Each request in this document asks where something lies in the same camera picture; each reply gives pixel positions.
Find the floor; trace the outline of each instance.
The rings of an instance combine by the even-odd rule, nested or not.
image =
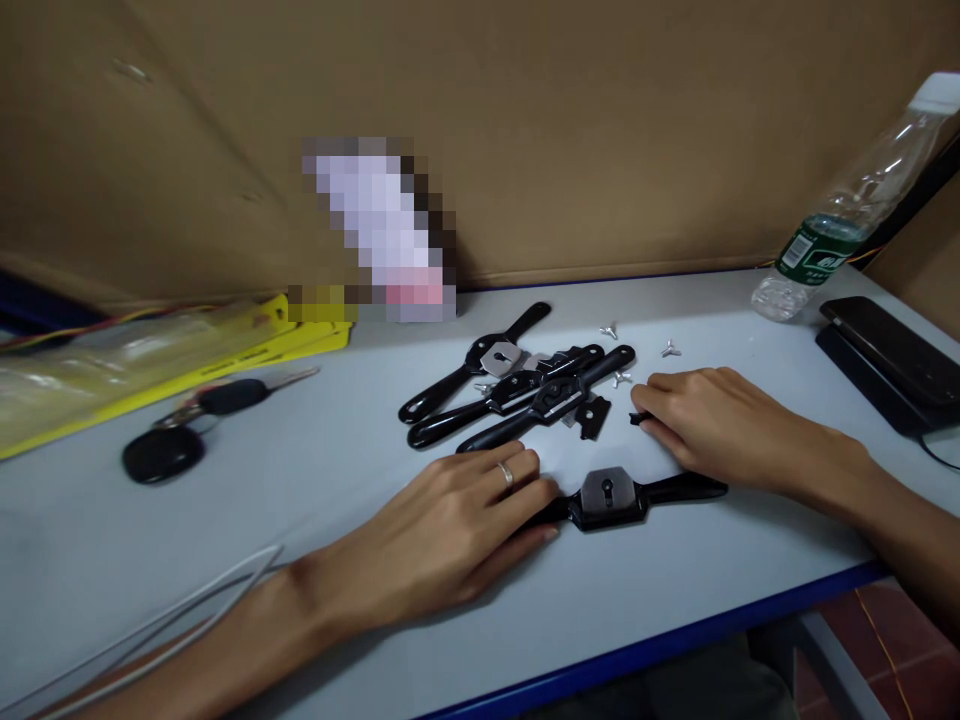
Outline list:
[[[877,633],[896,665],[914,720],[960,719],[960,651],[892,581],[860,589]],[[855,593],[817,608],[870,683],[891,720],[909,720],[890,662]],[[802,720],[836,720],[823,689],[803,658],[797,667]]]

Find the silver ring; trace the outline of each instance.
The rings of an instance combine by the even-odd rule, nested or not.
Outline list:
[[[497,467],[503,470],[503,479],[507,481],[507,487],[511,487],[513,485],[513,473],[510,468],[503,463],[497,463]]]

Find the key fob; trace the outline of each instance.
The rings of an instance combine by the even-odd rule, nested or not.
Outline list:
[[[123,449],[123,469],[134,482],[153,485],[186,472],[204,452],[203,441],[190,428],[150,430]]]
[[[270,396],[263,380],[247,378],[210,388],[197,396],[197,405],[210,415],[229,415],[256,405]]]

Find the plastic water bottle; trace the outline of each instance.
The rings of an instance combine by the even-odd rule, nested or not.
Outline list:
[[[764,317],[789,320],[913,187],[943,121],[960,110],[960,73],[934,73],[906,112],[834,183],[753,291]]]

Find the right hand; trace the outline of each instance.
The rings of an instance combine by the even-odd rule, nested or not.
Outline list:
[[[435,460],[369,522],[293,569],[348,634],[412,620],[475,600],[556,537],[554,525],[518,530],[557,492],[518,441]]]
[[[630,393],[640,427],[683,467],[726,483],[797,494],[877,468],[862,444],[790,412],[730,368],[654,373]]]

